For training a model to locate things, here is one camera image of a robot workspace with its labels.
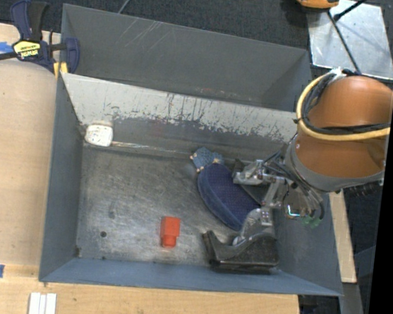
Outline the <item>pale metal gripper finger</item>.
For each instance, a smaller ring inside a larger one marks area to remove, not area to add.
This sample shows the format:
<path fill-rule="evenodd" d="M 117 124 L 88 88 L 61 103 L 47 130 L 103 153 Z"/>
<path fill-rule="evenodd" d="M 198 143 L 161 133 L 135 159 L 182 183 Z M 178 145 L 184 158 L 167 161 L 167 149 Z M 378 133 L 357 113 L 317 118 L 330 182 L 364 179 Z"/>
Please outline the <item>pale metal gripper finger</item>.
<path fill-rule="evenodd" d="M 256 186 L 263 182 L 263 163 L 261 161 L 244 164 L 241 160 L 236 159 L 234 162 L 234 170 L 232 171 L 232 179 L 234 183 Z"/>
<path fill-rule="evenodd" d="M 232 241 L 232 246 L 255 240 L 260 236 L 273 236 L 274 216 L 269 208 L 258 208 L 248 213 L 242 228 Z"/>

